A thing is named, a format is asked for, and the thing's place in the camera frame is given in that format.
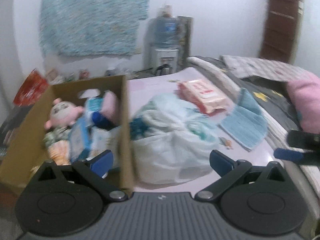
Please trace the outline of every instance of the wooden door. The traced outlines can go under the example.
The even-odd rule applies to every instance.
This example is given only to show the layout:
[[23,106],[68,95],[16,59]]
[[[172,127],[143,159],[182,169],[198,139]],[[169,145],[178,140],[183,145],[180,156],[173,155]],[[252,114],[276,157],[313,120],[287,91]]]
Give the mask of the wooden door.
[[268,0],[260,58],[291,62],[302,15],[302,0]]

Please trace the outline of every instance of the cardboard box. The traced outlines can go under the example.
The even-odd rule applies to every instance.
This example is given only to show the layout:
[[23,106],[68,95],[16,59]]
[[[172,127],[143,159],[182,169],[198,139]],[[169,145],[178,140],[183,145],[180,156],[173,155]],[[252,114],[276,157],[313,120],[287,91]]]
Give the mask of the cardboard box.
[[87,89],[113,91],[120,99],[121,136],[119,141],[120,172],[110,173],[106,180],[131,193],[133,189],[132,155],[130,153],[130,131],[128,123],[128,98],[125,76],[111,76],[81,80],[50,86],[22,122],[16,137],[11,142],[7,155],[0,166],[0,183],[19,195],[28,184],[32,167],[48,159],[42,142],[46,133],[44,123],[49,118],[52,102],[56,98],[83,106],[85,99],[78,94]]

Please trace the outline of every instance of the pink table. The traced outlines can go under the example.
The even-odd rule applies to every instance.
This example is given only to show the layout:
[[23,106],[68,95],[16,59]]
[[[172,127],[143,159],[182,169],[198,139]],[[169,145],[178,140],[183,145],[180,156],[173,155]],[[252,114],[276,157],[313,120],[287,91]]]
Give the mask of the pink table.
[[[157,76],[144,79],[135,79],[128,81],[129,90],[129,111],[130,117],[132,118],[134,114],[143,105],[145,105],[154,95],[174,92],[177,90],[177,83],[169,82],[172,80],[179,81],[190,81],[194,79],[205,79],[206,78],[195,68],[187,68],[178,73],[174,73],[166,76]],[[234,103],[229,100],[229,108],[227,111],[223,111],[219,114],[211,117],[214,121],[219,123],[222,119],[226,117],[226,114],[233,108]],[[227,150],[226,147],[220,145],[218,149],[223,154],[227,155],[233,160],[245,159],[252,163],[252,165],[266,166],[268,162],[275,160],[273,158],[273,150],[269,144],[263,140],[263,142],[258,145],[253,151],[248,152],[242,148],[238,143],[236,143],[228,134],[226,134],[220,128],[216,131],[219,137],[224,137],[232,141],[233,149]],[[178,185],[154,185],[143,183],[139,180],[136,181],[136,186],[134,191],[140,192],[191,192],[192,196],[201,189],[207,187],[211,183],[218,180],[220,176],[212,171],[210,174],[189,181],[187,183]]]

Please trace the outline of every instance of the silver screw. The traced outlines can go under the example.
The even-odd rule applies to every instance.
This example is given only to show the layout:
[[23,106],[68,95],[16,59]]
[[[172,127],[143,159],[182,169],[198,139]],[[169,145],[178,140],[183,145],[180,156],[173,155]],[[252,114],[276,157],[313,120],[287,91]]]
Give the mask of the silver screw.
[[120,190],[115,190],[115,191],[110,192],[109,196],[113,199],[122,199],[125,197],[125,193]]
[[202,198],[202,199],[210,199],[213,197],[213,193],[210,191],[206,191],[206,190],[198,192],[197,195],[199,198]]

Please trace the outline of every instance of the white logo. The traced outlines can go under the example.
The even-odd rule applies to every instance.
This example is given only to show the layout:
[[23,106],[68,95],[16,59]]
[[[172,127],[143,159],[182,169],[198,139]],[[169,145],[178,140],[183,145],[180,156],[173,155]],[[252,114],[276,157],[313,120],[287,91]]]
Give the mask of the white logo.
[[158,196],[158,199],[160,199],[160,200],[164,200],[164,199],[166,199],[167,197],[165,196],[165,195],[161,195],[161,196]]

